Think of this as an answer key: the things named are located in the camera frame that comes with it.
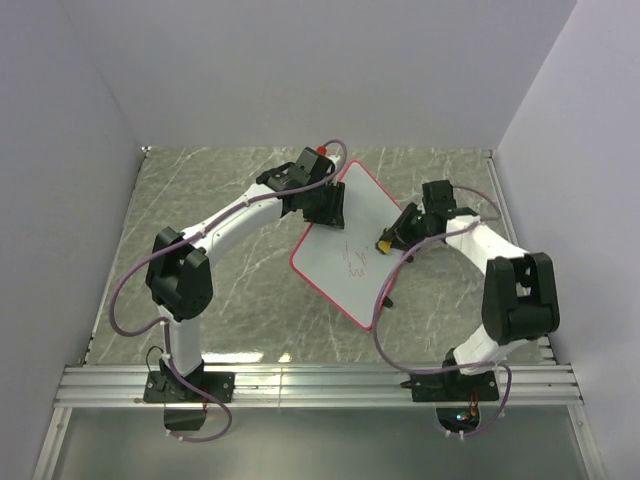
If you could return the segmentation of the red framed whiteboard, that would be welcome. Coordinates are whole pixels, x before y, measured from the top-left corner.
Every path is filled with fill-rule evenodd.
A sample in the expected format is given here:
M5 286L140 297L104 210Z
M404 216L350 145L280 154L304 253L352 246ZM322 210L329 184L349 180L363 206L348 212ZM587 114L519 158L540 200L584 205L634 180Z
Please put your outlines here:
M359 161L346 165L342 230L313 224L291 253L292 270L363 330L371 328L378 294L401 257L375 244L402 213L400 205Z

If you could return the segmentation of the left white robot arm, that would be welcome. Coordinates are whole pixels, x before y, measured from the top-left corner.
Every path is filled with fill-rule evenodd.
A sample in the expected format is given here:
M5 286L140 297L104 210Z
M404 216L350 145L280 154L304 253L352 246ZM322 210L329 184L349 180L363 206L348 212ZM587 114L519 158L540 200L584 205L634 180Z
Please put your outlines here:
M212 217L183 231L167 227L157 234L145 283L163 326L160 372L178 401L190 402L208 389L200 316L214 298L214 267L247 236L292 212L302 212L308 223L343 228L345 186L335 178L345 164L306 148L296 161L261 173Z

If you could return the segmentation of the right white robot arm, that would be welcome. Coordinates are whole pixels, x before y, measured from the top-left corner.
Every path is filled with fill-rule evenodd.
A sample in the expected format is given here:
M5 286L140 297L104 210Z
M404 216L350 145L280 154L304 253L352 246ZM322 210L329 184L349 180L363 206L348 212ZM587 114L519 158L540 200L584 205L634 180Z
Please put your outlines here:
M436 240L463 254L483 275L481 324L447 353L440 369L411 371L408 386L440 401L495 400L498 364L559 327L553 262L545 253L530 253L505 240L478 213L452 201L409 204L375 247L382 254L400 250L409 259Z

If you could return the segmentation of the yellow whiteboard eraser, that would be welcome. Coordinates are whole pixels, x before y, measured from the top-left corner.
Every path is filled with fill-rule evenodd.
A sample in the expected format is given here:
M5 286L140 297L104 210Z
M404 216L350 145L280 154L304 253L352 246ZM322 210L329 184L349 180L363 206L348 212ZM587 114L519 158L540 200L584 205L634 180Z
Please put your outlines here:
M376 243L376 249L384 255L388 255L392 250L392 242L388 240L379 240Z

